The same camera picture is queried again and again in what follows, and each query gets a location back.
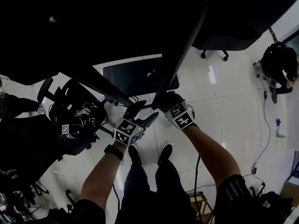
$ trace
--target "sleeve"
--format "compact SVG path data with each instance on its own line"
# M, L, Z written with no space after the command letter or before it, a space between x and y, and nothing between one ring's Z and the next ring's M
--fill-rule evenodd
M72 224L105 224L105 211L90 200L79 200L71 212Z
M217 189L215 223L246 223L256 213L254 199L241 175L227 178Z
M286 61L285 61L286 78L290 81L294 81L298 69L297 54L293 48L287 48L285 52L286 52Z

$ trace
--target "person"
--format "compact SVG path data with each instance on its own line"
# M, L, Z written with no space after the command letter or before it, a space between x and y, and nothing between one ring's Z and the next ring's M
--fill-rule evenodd
M2 87L2 80L0 78L0 89ZM0 119L12 119L24 112L29 112L31 116L32 112L39 114L44 113L45 109L38 102L27 98L18 98L14 95L10 95L4 92L0 92Z
M281 85L280 88L270 87L272 100L276 104L278 94L292 92L298 80L299 59L293 48L286 47L283 42L276 42L266 49L261 66L263 72Z
M168 92L163 96L166 100L171 100L168 97L172 94ZM194 145L215 180L216 223L259 223L261 219L257 218L258 208L233 156L195 123L183 128L182 135L186 135ZM105 223L107 200L127 146L115 141L113 149L113 152L106 152L85 180L69 223ZM179 174L169 160L172 152L173 145L167 143L157 162L157 192L152 192L138 149L135 145L128 147L132 166L125 181L124 197L115 223L198 223Z

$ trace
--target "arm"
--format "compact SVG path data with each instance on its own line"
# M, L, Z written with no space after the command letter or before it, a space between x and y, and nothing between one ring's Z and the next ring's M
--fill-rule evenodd
M188 126L183 129L183 132L196 148L207 170L214 178L216 187L228 177L241 174L233 156L200 129Z
M113 146L125 153L127 146L115 141ZM121 161L114 154L107 153L98 162L84 182L80 200L87 199L98 204L103 210L112 189Z

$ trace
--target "glove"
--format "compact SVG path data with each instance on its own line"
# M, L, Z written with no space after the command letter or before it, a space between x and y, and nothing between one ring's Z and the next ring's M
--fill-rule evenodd
M159 115L159 112L155 112L145 120L135 120L134 118L143 108L145 103L145 100L138 101L127 108L124 116L119 120L114 129L115 140L129 146L141 139L144 135L145 129L149 127Z
M163 111L165 117L179 130L194 123L194 116L188 109L186 101L174 92L156 95L152 108Z

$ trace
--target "watch strap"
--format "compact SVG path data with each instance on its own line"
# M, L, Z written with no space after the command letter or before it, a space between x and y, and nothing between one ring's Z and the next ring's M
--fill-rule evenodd
M109 144L105 148L104 152L114 154L116 157L119 158L120 161L122 161L122 159L123 159L123 153L121 151L119 151L117 148L113 147L111 144Z

